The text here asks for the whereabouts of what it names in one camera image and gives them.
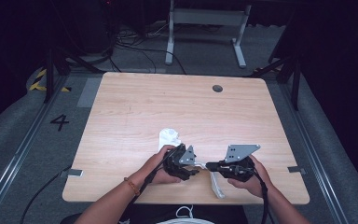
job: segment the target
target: orange bracelet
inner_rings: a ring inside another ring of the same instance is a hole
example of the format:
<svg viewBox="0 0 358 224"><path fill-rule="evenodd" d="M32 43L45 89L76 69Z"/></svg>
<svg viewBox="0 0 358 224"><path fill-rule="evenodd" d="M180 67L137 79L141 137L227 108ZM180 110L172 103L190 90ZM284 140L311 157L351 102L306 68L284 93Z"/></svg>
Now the orange bracelet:
<svg viewBox="0 0 358 224"><path fill-rule="evenodd" d="M130 187L132 187L133 193L135 194L135 196L141 195L141 191L139 191L127 177L124 177L124 181L127 181L129 183Z"/></svg>

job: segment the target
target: light wood surface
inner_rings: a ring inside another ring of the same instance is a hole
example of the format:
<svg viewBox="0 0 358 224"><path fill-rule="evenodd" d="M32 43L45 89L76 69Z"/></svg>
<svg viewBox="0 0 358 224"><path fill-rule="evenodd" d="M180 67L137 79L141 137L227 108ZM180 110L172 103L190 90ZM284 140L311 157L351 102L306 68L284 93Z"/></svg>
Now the light wood surface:
<svg viewBox="0 0 358 224"><path fill-rule="evenodd" d="M223 87L213 91L213 85ZM262 79L106 73L80 141L63 198L93 202L138 170L158 151L164 128L192 145L196 161L224 159L230 144L259 144L254 155L291 203L310 198L275 106ZM262 203L218 174L225 199L217 199L207 171L179 184L149 185L137 203Z"/></svg>

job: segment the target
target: white cloth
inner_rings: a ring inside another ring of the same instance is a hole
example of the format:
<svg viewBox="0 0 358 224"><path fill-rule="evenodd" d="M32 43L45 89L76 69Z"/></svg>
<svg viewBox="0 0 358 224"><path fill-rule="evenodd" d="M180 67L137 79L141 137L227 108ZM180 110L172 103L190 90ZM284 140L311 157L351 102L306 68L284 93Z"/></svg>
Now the white cloth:
<svg viewBox="0 0 358 224"><path fill-rule="evenodd" d="M158 144L158 151L161 150L162 147L165 145L171 145L174 147L179 146L182 141L178 138L179 133L170 128L165 128L159 132L159 144Z"/></svg>

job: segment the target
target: printed number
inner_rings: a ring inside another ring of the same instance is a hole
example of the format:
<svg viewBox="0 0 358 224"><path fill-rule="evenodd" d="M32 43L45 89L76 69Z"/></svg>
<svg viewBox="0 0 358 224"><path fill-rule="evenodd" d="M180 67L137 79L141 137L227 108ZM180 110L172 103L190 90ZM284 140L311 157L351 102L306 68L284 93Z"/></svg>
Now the printed number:
<svg viewBox="0 0 358 224"><path fill-rule="evenodd" d="M60 127L58 128L58 131L60 132L63 124L69 123L69 121L65 121L65 119L66 119L66 115L60 115L56 119L52 120L50 123L60 124Z"/></svg>

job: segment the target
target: wrist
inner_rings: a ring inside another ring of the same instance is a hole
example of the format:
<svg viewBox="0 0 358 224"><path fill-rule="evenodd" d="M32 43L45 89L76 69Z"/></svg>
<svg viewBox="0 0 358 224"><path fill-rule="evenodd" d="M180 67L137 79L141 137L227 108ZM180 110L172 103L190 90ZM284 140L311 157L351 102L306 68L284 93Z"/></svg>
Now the wrist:
<svg viewBox="0 0 358 224"><path fill-rule="evenodd" d="M141 172L137 171L130 175L128 179L138 188L140 189L141 186L145 182L146 175L142 174Z"/></svg>

